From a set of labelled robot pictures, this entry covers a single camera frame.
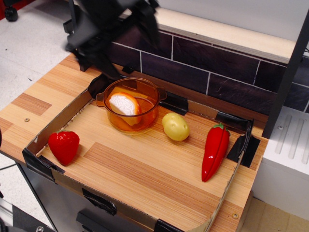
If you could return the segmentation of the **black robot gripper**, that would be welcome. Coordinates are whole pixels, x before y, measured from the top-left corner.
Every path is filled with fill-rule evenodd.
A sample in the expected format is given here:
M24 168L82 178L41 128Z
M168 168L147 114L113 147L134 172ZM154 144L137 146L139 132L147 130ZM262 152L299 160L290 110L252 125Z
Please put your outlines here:
M157 49L160 45L155 18L158 7L156 0L70 0L72 32L65 50L78 58L93 56L93 64L109 79L117 81L119 72L104 51L132 27L137 27Z

